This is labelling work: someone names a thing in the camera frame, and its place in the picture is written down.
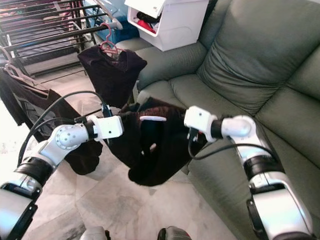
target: black cable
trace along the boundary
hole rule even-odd
[[[22,146],[20,148],[20,152],[19,152],[19,156],[18,156],[18,164],[17,166],[19,166],[22,162],[22,158],[24,156],[27,144],[29,142],[29,139],[31,138],[31,136],[33,135],[33,132],[35,131],[35,128],[40,124],[40,122],[45,118],[45,116],[51,111],[51,109],[53,109],[58,103],[60,103],[62,100],[64,100],[65,98],[72,96],[72,95],[76,95],[76,94],[94,94],[96,95],[100,101],[102,103],[104,103],[104,100],[102,99],[102,97],[96,93],[95,91],[89,91],[89,90],[83,90],[83,91],[75,91],[75,92],[71,92],[67,95],[61,96],[59,97],[54,103],[52,103],[44,112],[43,114],[38,118],[38,120],[33,124],[32,128],[30,129],[30,132],[28,133],[28,135],[26,136],[24,142],[22,143]]]
[[[85,115],[83,115],[83,116],[87,117],[87,116],[89,116],[89,115],[96,114],[96,113],[98,113],[98,112],[100,112],[100,111],[101,111],[101,109],[98,109],[98,110],[89,112],[89,113],[87,113],[87,114],[85,114]]]
[[[33,131],[31,134],[33,135],[33,134],[34,134],[39,128],[41,128],[43,125],[46,125],[46,124],[48,124],[48,123],[50,123],[50,122],[55,122],[55,121],[64,121],[64,122],[71,123],[71,124],[75,123],[74,120],[69,119],[69,118],[65,118],[65,117],[54,117],[54,118],[48,119],[48,120],[40,123],[38,126],[36,126],[36,128],[34,129],[34,131]]]
[[[189,155],[191,158],[193,158],[194,160],[202,160],[202,159],[205,159],[213,154],[216,154],[216,153],[219,153],[221,151],[224,151],[224,150],[228,150],[228,149],[233,149],[233,148],[236,148],[236,147],[255,147],[255,148],[259,148],[259,149],[262,149],[264,151],[266,151],[267,153],[269,153],[271,155],[271,157],[275,160],[277,160],[278,158],[275,156],[275,154],[269,149],[269,148],[266,148],[264,146],[260,146],[260,145],[257,145],[257,144],[252,144],[252,143],[235,143],[235,144],[230,144],[230,145],[226,145],[226,146],[223,146],[223,147],[220,147],[212,152],[209,152],[205,155],[202,155],[202,156],[194,156],[192,151],[191,151],[191,144],[192,144],[192,140],[189,140],[189,143],[188,143],[188,151],[189,151]]]

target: blue container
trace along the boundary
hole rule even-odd
[[[103,5],[112,13],[112,16],[115,17],[121,24],[123,29],[111,29],[111,36],[109,40],[114,44],[132,38],[139,37],[138,29],[127,21],[128,6],[125,5],[125,0],[100,0]],[[95,5],[96,3],[92,0],[85,0],[84,5],[90,6]],[[85,10],[87,15],[96,15],[101,14],[103,11],[99,8],[89,8]],[[112,20],[107,16],[91,17],[88,19],[90,26],[99,26],[101,23],[110,23]],[[96,33],[101,39],[105,40],[109,34],[109,30],[101,30]]]

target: white storage box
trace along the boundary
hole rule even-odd
[[[161,51],[194,44],[199,37],[201,25],[209,0],[125,0],[127,20],[138,28],[140,38]],[[161,14],[156,33],[138,25],[134,19],[137,12],[153,18]]]

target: drying rack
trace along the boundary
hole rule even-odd
[[[82,0],[1,1],[0,45],[28,76],[78,65],[78,53],[87,43],[96,44],[94,32],[107,28],[90,27],[90,18],[107,15],[110,29],[122,29],[100,0],[94,2],[84,6]],[[87,9],[97,14],[88,14]]]

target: sofa armrest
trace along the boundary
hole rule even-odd
[[[138,51],[141,49],[151,48],[152,44],[140,37],[134,37],[128,40],[120,41],[116,44],[119,49],[129,49],[131,51]]]
[[[207,49],[197,42],[169,51],[149,47],[136,51],[136,54],[147,61],[138,77],[137,89],[140,91],[157,81],[194,74],[204,61]]]

